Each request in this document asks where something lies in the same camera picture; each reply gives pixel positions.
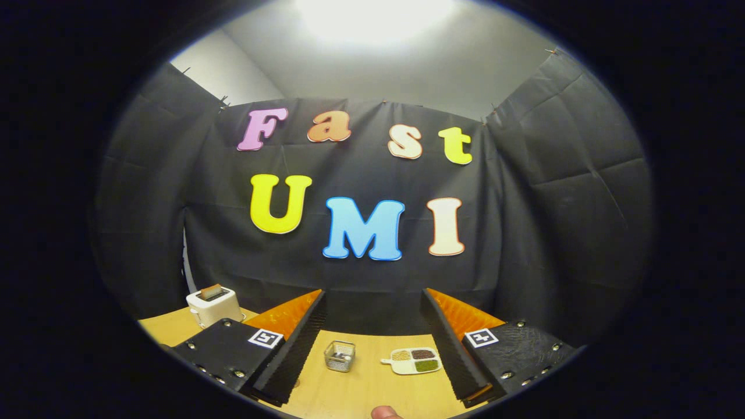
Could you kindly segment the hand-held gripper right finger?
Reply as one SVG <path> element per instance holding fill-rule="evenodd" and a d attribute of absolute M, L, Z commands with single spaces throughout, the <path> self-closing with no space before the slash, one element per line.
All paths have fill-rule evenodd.
<path fill-rule="evenodd" d="M 435 289 L 421 292 L 420 312 L 466 408 L 524 392 L 578 353 L 530 322 L 501 320 Z"/>

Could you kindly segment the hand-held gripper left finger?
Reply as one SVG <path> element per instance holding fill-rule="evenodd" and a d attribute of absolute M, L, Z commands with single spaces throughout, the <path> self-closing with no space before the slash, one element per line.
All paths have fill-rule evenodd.
<path fill-rule="evenodd" d="M 327 295 L 317 289 L 245 322 L 217 320 L 173 353 L 217 384 L 280 407 L 326 320 Z"/>

